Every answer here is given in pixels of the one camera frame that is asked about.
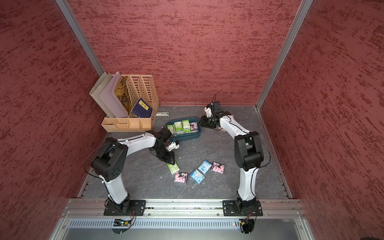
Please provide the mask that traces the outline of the green tissue pack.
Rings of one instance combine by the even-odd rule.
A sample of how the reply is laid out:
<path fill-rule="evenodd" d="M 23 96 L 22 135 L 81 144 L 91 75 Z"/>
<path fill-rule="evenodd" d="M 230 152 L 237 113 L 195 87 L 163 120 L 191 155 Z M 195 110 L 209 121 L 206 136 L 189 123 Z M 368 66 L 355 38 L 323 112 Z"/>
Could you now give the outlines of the green tissue pack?
<path fill-rule="evenodd" d="M 167 166 L 168 166 L 172 176 L 180 171 L 180 168 L 179 168 L 179 166 L 177 165 L 176 162 L 173 165 L 172 164 L 167 164 Z"/>
<path fill-rule="evenodd" d="M 181 121 L 174 122 L 174 129 L 175 129 L 175 134 L 176 135 L 182 135 L 184 133 L 183 124 L 182 124 Z"/>
<path fill-rule="evenodd" d="M 175 127 L 174 125 L 167 125 L 167 129 L 171 132 L 171 134 L 175 135 Z"/>
<path fill-rule="evenodd" d="M 190 121 L 188 119 L 182 120 L 182 126 L 183 126 L 183 132 L 184 133 L 190 133 L 191 132 L 191 125 L 190 125 Z"/>

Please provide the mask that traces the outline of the pink tissue pack top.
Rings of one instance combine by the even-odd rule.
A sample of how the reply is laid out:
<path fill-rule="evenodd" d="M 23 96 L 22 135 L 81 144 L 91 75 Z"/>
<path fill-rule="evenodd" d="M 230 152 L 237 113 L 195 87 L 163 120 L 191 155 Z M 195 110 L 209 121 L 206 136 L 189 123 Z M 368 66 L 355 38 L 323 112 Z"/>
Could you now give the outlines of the pink tissue pack top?
<path fill-rule="evenodd" d="M 199 131 L 199 126 L 198 126 L 197 122 L 190 123 L 190 127 L 191 127 L 191 132 L 192 133 L 196 133 L 196 132 Z"/>

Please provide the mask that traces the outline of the teal storage box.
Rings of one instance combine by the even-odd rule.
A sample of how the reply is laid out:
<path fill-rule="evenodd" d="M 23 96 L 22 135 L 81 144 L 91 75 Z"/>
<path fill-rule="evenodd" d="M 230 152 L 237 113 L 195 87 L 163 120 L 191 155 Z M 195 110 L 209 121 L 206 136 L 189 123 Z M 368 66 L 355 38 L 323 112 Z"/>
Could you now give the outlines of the teal storage box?
<path fill-rule="evenodd" d="M 180 119 L 175 119 L 175 120 L 170 120 L 170 121 L 168 121 L 167 123 L 166 123 L 166 126 L 167 125 L 174 125 L 174 122 L 179 122 L 179 121 L 182 121 L 182 120 L 186 120 L 186 119 L 188 119 L 189 121 L 190 121 L 190 123 L 192 123 L 192 122 L 199 122 L 199 119 L 198 118 L 196 118 L 196 117 L 185 117 L 185 118 L 180 118 Z M 174 135 L 174 138 L 175 138 L 175 140 L 177 140 L 177 141 L 188 141 L 188 140 L 192 140 L 192 139 L 196 139 L 196 138 L 199 138 L 200 137 L 200 135 L 202 134 L 202 128 L 201 128 L 201 126 L 199 125 L 199 123 L 198 123 L 198 126 L 199 126 L 199 131 L 198 132 L 196 132 L 196 133 L 192 133 L 192 132 L 190 132 L 190 133 L 183 133 L 182 135 Z"/>

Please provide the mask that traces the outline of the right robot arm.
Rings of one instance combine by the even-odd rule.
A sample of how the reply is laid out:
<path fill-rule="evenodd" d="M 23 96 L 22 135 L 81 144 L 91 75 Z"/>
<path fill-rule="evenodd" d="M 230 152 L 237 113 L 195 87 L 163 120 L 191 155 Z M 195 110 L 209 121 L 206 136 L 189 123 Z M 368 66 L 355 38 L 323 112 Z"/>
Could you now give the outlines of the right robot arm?
<path fill-rule="evenodd" d="M 237 191 L 235 211 L 243 216 L 251 215 L 259 207 L 253 190 L 256 175 L 264 161 L 260 135 L 240 125 L 229 112 L 225 112 L 219 101 L 208 104 L 199 125 L 204 128 L 223 130 L 234 139 L 234 156 L 240 168 L 240 185 Z"/>

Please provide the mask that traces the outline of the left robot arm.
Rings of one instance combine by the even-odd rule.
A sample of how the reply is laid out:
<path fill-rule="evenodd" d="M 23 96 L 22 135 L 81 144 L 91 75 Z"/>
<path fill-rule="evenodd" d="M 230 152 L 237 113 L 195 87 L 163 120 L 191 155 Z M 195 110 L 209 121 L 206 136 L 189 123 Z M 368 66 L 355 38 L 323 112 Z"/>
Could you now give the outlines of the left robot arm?
<path fill-rule="evenodd" d="M 144 213 L 146 201 L 132 201 L 123 183 L 122 172 L 129 155 L 149 149 L 155 152 L 155 157 L 160 161 L 174 165 L 174 150 L 179 147 L 179 141 L 167 128 L 125 139 L 107 138 L 97 148 L 98 152 L 91 163 L 96 177 L 102 180 L 108 192 L 104 215 L 142 216 Z"/>

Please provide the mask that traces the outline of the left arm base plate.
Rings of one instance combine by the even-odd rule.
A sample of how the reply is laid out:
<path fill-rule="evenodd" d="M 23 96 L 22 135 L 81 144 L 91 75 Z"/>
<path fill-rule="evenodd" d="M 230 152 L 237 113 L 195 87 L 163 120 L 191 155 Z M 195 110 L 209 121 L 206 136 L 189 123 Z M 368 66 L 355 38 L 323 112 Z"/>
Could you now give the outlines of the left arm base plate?
<path fill-rule="evenodd" d="M 126 200 L 121 204 L 116 204 L 107 199 L 105 201 L 104 216 L 143 216 L 145 207 L 145 200 Z"/>

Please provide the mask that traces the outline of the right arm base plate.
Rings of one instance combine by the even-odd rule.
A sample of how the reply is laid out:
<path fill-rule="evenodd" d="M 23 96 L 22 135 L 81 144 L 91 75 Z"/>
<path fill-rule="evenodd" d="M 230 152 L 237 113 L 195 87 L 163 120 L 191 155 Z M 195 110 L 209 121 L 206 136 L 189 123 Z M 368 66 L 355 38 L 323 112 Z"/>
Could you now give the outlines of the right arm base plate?
<path fill-rule="evenodd" d="M 251 215 L 251 217 L 262 217 L 263 210 L 261 207 L 261 203 L 257 201 L 256 206 L 250 207 L 248 209 L 238 208 L 236 201 L 223 201 L 223 214 L 225 217 L 247 217 Z"/>

